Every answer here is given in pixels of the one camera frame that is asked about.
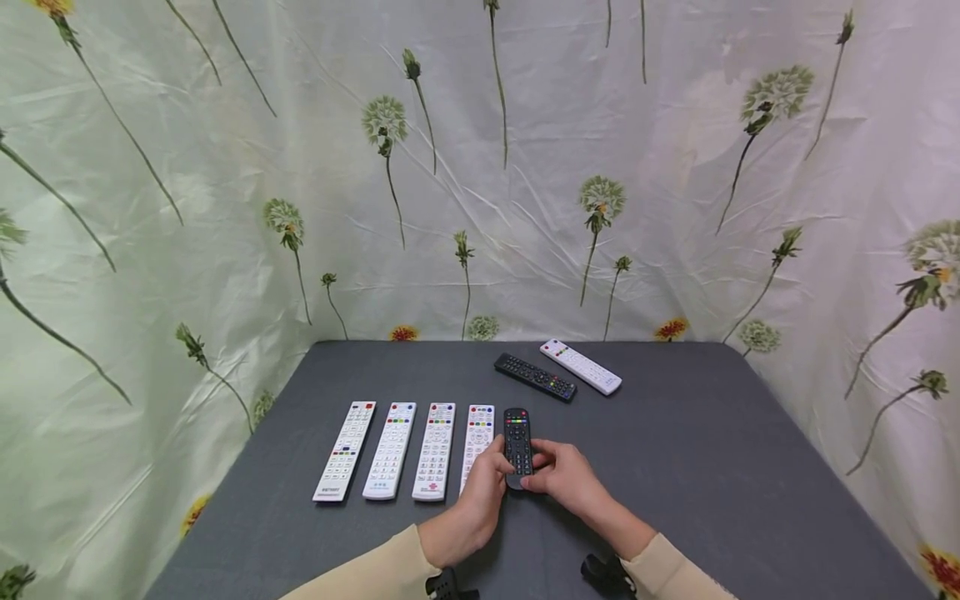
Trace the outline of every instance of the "remote control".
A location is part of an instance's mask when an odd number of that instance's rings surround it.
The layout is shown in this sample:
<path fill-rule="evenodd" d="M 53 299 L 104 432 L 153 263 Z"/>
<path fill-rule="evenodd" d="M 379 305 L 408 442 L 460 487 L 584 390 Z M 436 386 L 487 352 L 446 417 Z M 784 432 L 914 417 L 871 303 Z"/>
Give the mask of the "remote control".
<path fill-rule="evenodd" d="M 450 461 L 450 443 L 453 442 L 453 417 L 456 404 L 431 404 L 423 431 L 414 499 L 440 502 L 446 497 L 446 468 Z"/>
<path fill-rule="evenodd" d="M 368 500 L 393 500 L 396 497 L 396 485 L 403 472 L 403 457 L 407 454 L 407 442 L 416 414 L 417 405 L 413 402 L 390 406 L 387 423 L 373 455 L 373 466 L 367 475 L 367 485 L 363 488 L 363 497 Z"/>
<path fill-rule="evenodd" d="M 507 475 L 507 486 L 511 490 L 523 490 L 520 480 L 534 474 L 534 452 L 530 448 L 530 416 L 527 411 L 522 408 L 504 411 L 503 437 L 506 440 L 503 455 L 516 469 L 513 475 Z"/>
<path fill-rule="evenodd" d="M 540 352 L 549 356 L 554 362 L 566 367 L 568 371 L 586 381 L 590 387 L 604 396 L 609 396 L 615 392 L 623 383 L 623 379 L 594 363 L 560 340 L 550 340 L 540 347 Z"/>
<path fill-rule="evenodd" d="M 573 383 L 506 352 L 500 354 L 493 368 L 562 402 L 569 402 L 577 393 L 577 386 Z"/>
<path fill-rule="evenodd" d="M 341 502 L 347 496 L 353 467 L 357 463 L 357 455 L 363 447 L 364 438 L 367 437 L 374 408 L 376 402 L 350 404 L 344 426 L 340 428 L 340 435 L 337 436 L 330 458 L 326 461 L 324 474 L 313 492 L 314 502 Z"/>
<path fill-rule="evenodd" d="M 470 404 L 467 413 L 467 440 L 464 442 L 464 472 L 460 475 L 460 493 L 464 492 L 470 469 L 477 455 L 493 441 L 493 407 L 490 404 Z"/>

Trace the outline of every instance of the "left hand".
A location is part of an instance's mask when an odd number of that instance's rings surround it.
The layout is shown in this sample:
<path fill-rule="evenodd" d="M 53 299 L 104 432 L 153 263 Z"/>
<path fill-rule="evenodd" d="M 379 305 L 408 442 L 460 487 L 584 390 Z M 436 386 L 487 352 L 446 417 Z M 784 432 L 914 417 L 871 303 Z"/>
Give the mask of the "left hand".
<path fill-rule="evenodd" d="M 452 508 L 419 527 L 423 556 L 437 568 L 454 566 L 490 541 L 514 467 L 503 456 L 499 435 L 473 462 L 467 485 Z"/>

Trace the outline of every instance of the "fabric backdrop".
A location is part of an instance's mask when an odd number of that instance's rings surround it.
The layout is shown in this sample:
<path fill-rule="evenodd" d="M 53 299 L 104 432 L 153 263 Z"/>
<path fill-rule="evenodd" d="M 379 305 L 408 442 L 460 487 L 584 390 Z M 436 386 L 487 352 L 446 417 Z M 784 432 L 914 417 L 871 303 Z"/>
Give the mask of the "fabric backdrop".
<path fill-rule="evenodd" d="M 4 2 L 0 590 L 142 596 L 313 342 L 556 336 L 726 341 L 960 598 L 960 8 L 854 3 Z"/>

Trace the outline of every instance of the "beige sleeve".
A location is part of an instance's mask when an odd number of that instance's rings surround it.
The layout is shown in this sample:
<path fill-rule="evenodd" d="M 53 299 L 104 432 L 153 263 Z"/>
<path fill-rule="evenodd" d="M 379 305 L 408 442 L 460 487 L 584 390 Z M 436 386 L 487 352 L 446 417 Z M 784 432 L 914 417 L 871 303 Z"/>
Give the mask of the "beige sleeve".
<path fill-rule="evenodd" d="M 661 534 L 632 561 L 620 563 L 640 600 L 736 600 Z"/>
<path fill-rule="evenodd" d="M 440 575 L 411 525 L 385 544 L 294 589 L 280 600 L 426 600 L 426 580 Z"/>

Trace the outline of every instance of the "gray table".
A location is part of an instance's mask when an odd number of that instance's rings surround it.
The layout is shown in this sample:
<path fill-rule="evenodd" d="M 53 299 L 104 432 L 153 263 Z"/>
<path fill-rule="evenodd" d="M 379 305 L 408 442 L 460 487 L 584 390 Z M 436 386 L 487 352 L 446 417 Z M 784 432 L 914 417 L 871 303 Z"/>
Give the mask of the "gray table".
<path fill-rule="evenodd" d="M 566 405 L 493 370 L 509 351 L 563 373 L 536 343 L 317 344 L 148 598 L 274 600 L 442 511 L 410 498 L 433 401 L 458 406 L 447 505 L 459 486 L 463 411 L 522 406 L 535 436 L 578 445 L 615 497 L 741 600 L 931 597 L 737 352 L 574 346 L 622 376 L 622 388 L 604 398 L 578 383 Z M 348 498 L 315 505 L 324 459 L 348 404 L 361 399 L 381 404 Z M 398 498 L 371 503 L 361 491 L 384 405 L 401 400 L 419 410 Z M 511 494 L 492 542 L 457 572 L 485 600 L 592 600 L 579 573 L 588 552 L 607 549 L 549 500 Z"/>

